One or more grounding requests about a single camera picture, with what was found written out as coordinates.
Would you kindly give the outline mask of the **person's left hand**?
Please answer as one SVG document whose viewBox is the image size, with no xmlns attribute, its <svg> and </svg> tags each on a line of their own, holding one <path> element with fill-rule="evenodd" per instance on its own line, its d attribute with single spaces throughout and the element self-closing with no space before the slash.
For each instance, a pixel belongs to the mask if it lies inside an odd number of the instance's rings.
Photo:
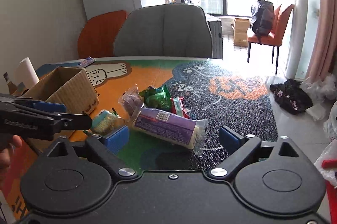
<svg viewBox="0 0 337 224">
<path fill-rule="evenodd" d="M 7 146 L 1 150 L 1 169 L 0 169 L 0 179 L 1 184 L 6 178 L 6 174 L 10 168 L 12 157 L 15 148 L 20 148 L 22 146 L 22 139 L 18 135 L 14 135 L 12 139 L 7 143 Z"/>
</svg>

